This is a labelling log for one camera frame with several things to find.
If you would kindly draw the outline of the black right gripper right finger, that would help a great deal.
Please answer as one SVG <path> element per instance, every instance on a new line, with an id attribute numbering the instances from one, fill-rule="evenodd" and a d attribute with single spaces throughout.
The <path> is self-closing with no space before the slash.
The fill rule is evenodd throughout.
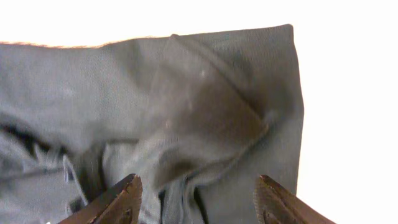
<path id="1" fill-rule="evenodd" d="M 254 207 L 260 224 L 334 224 L 268 175 L 256 180 Z"/>

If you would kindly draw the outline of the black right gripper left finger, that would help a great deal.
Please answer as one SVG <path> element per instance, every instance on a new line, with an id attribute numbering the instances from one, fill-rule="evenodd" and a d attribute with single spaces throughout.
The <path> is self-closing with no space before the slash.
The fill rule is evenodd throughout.
<path id="1" fill-rule="evenodd" d="M 138 224 L 141 202 L 141 178 L 129 174 L 60 224 Z"/>

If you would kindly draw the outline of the black polo shirt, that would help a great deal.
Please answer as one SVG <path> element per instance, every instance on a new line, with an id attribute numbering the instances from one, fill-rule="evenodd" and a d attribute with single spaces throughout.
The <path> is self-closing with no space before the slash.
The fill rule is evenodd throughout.
<path id="1" fill-rule="evenodd" d="M 100 48 L 1 46 L 1 222 L 58 223 L 129 174 L 140 223 L 256 223 L 254 183 L 297 191 L 290 24 Z"/>

